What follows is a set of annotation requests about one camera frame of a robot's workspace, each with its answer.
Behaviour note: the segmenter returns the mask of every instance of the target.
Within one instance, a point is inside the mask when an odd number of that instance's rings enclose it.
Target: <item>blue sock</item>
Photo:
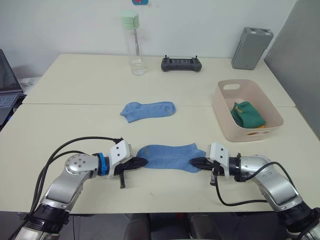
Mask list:
[[[167,117],[175,112],[176,107],[170,101],[150,104],[141,104],[134,101],[125,105],[120,115],[124,116],[128,123],[131,123],[140,119]]]
[[[185,146],[147,145],[136,154],[148,160],[145,168],[149,169],[180,169],[189,173],[197,173],[199,168],[192,166],[189,160],[201,158],[205,151],[197,148],[195,143]]]

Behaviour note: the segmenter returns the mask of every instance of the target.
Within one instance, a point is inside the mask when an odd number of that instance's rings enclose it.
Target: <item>game controller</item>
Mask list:
[[[165,55],[161,62],[161,69],[164,72],[169,70],[193,70],[199,72],[202,68],[202,64],[198,59],[198,56],[191,59],[185,58],[170,58]]]

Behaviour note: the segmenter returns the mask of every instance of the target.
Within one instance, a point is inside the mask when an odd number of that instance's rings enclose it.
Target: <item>clear plastic bottle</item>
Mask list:
[[[141,76],[145,74],[147,68],[140,45],[139,15],[135,11],[124,11],[121,13],[121,21],[131,72],[133,75]]]

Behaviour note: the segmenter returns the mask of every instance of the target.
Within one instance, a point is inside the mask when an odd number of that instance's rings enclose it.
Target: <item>gray box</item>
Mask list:
[[[245,27],[231,64],[234,69],[253,70],[274,34],[270,29]]]

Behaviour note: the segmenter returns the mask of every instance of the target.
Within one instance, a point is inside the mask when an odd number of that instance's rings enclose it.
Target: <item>beige plastic bin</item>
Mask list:
[[[236,124],[230,111],[234,103],[248,101],[264,118],[265,128],[243,128]],[[246,142],[265,139],[284,120],[258,84],[248,79],[231,79],[218,82],[213,108],[224,136],[231,142]]]

